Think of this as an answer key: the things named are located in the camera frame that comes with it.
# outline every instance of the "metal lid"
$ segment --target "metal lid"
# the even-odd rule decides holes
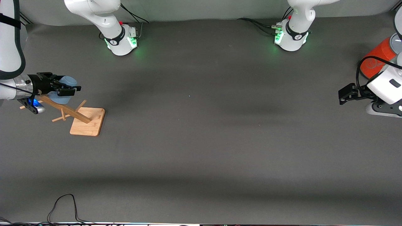
[[[390,39],[391,49],[396,53],[400,54],[402,52],[402,40],[399,38],[398,34],[395,33]]]

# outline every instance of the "cable connector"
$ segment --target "cable connector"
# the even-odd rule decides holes
[[[282,26],[281,25],[271,25],[271,29],[275,29],[275,30],[282,30]]]

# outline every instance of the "gray wall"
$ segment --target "gray wall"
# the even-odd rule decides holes
[[[368,16],[386,12],[398,0],[341,0],[316,7],[318,17]],[[122,0],[133,13],[150,21],[194,19],[280,18],[289,7],[286,0]],[[33,22],[47,25],[84,25],[89,21],[71,14],[63,0],[20,0],[21,11]],[[123,9],[115,16],[134,22]]]

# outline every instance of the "square wooden base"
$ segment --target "square wooden base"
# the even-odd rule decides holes
[[[91,119],[91,122],[86,124],[74,118],[71,126],[70,134],[82,136],[98,136],[102,127],[105,110],[103,108],[81,107],[79,113]]]

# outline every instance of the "gray tabletop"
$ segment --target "gray tabletop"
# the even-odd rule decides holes
[[[151,23],[123,57],[95,26],[35,25],[25,73],[72,76],[70,105],[107,114],[73,136],[6,101],[0,216],[42,221],[73,193],[90,221],[400,225],[402,121],[337,97],[392,20],[318,18],[297,52],[246,21]],[[73,219],[65,198],[53,220]]]

